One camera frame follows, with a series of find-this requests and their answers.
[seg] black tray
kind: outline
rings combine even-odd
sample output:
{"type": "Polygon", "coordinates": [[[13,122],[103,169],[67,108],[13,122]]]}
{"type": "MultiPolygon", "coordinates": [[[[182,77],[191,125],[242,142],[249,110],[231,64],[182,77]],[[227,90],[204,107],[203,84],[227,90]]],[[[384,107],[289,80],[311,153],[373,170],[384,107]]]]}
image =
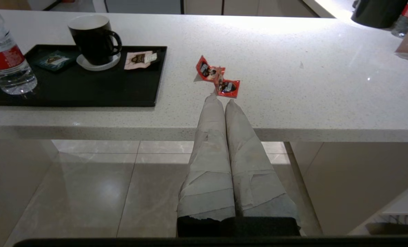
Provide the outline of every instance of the black tray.
{"type": "Polygon", "coordinates": [[[167,47],[124,46],[119,64],[111,69],[92,72],[71,65],[51,72],[35,66],[34,61],[60,50],[80,54],[76,46],[36,45],[25,54],[38,80],[36,88],[22,95],[9,95],[0,89],[0,105],[19,106],[155,106],[167,47]],[[146,69],[124,70],[128,52],[153,50],[160,61],[146,69]]]}

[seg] mug handle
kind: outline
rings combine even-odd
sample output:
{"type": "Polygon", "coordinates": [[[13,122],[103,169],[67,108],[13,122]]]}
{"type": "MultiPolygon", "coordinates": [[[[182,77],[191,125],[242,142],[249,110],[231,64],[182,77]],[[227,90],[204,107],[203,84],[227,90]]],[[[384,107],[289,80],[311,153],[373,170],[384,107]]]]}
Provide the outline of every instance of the mug handle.
{"type": "Polygon", "coordinates": [[[111,52],[110,56],[116,55],[116,54],[118,54],[119,52],[121,52],[121,47],[122,47],[122,45],[121,45],[120,36],[119,36],[116,32],[111,31],[111,30],[106,30],[106,34],[108,34],[109,36],[114,37],[114,39],[116,39],[116,41],[117,41],[117,46],[114,46],[114,48],[115,48],[116,50],[113,51],[113,52],[111,52]]]}

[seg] white saucer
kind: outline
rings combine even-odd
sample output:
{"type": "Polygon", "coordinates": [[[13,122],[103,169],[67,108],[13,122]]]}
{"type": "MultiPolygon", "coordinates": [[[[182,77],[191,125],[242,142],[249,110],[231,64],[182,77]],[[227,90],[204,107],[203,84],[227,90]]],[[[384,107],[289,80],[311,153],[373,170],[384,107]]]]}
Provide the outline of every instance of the white saucer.
{"type": "Polygon", "coordinates": [[[90,71],[102,71],[102,70],[107,70],[107,69],[111,69],[112,67],[116,66],[119,61],[120,61],[120,53],[118,53],[117,55],[113,56],[113,60],[107,64],[103,64],[103,65],[92,65],[82,54],[80,54],[76,61],[77,63],[82,66],[84,69],[86,70],[90,70],[90,71]]]}

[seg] plastic water bottle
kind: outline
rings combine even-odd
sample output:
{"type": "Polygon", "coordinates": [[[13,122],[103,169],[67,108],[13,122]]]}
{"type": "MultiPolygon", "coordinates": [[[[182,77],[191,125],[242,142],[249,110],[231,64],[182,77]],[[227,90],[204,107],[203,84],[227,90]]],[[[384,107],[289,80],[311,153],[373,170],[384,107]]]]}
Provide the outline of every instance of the plastic water bottle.
{"type": "Polygon", "coordinates": [[[36,85],[35,74],[0,15],[0,88],[8,94],[24,94],[36,85]]]}
{"type": "Polygon", "coordinates": [[[402,11],[401,16],[398,18],[395,23],[392,34],[396,37],[404,38],[408,33],[408,3],[402,11]]]}

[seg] white countertop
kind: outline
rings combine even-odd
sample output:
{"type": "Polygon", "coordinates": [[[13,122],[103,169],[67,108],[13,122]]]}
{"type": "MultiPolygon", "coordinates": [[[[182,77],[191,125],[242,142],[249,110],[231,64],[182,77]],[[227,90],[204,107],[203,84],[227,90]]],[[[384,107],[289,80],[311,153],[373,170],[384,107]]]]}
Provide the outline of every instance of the white countertop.
{"type": "MultiPolygon", "coordinates": [[[[0,12],[23,52],[74,44],[66,24],[84,14],[0,12]]],[[[193,140],[214,89],[194,82],[204,55],[241,80],[236,102],[263,141],[408,142],[408,60],[386,31],[337,19],[104,15],[123,45],[168,46],[157,106],[0,107],[0,138],[193,140]]]]}

